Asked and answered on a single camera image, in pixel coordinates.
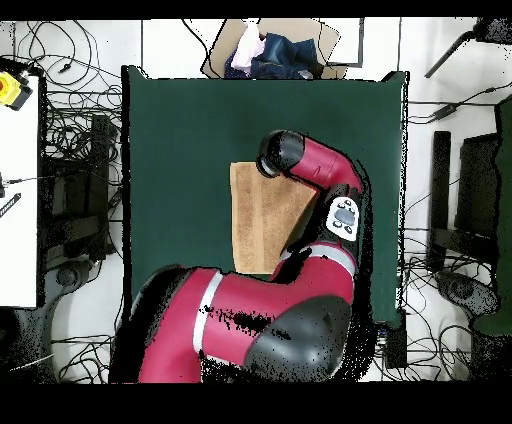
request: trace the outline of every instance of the cardboard box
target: cardboard box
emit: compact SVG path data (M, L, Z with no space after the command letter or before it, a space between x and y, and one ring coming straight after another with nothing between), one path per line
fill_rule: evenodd
M262 18L258 28L263 37L270 32L282 35L293 43L312 38L315 40L317 60L322 65L325 65L325 60L329 59L339 39L336 30L310 18ZM224 78L226 60L236 50L245 29L246 25L242 20L226 19L217 34L217 39L210 50L210 62L211 67L222 78ZM346 70L346 66L326 66L322 73L322 79L342 79ZM208 59L204 61L201 72L209 78L217 78L210 68Z

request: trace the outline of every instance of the desk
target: desk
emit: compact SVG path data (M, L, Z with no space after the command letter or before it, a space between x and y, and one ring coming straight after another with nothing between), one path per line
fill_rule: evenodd
M2 60L0 68L13 62ZM33 93L19 111L0 107L0 172L4 180L32 178L39 171L38 77L29 77ZM0 218L0 306L30 308L37 303L38 181L6 188L0 207L16 193L21 199Z
M122 75L130 154L123 159L129 173L123 173L131 204L123 256L133 298L165 265L234 269L229 165L254 161L261 138L285 128L310 134L366 168L374 212L373 318L398 325L404 73L385 82L147 80L134 67Z

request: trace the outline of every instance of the fabric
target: fabric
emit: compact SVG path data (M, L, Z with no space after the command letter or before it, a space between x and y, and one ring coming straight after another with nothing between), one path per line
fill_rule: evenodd
M251 78L304 79L300 71L314 75L319 67L312 38L292 43L286 37L268 33L263 53L252 60Z
M224 64L224 79L250 79L244 71L233 69L231 67L231 62L233 61L235 53L236 50L229 55L228 60L226 60L226 63Z
M283 176L265 178L254 162L232 163L230 186L235 270L272 274L315 190Z
M265 49L265 40L260 40L260 31L255 22L249 21L247 29L238 42L231 67L244 71L247 75L251 73L251 61L259 56Z

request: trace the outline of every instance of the green table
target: green table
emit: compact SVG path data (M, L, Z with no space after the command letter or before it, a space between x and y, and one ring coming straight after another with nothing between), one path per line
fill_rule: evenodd
M123 67L131 186L131 258L125 260L132 263L132 296L164 265L234 270L229 165L254 161L264 135L291 129L365 166L373 192L373 317L398 325L405 81L400 72L385 82L151 80Z

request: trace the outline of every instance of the yellow device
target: yellow device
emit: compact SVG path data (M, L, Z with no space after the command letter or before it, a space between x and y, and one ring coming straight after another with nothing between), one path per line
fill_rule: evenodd
M24 77L14 78L8 72L0 72L0 104L19 110L32 94L28 80Z

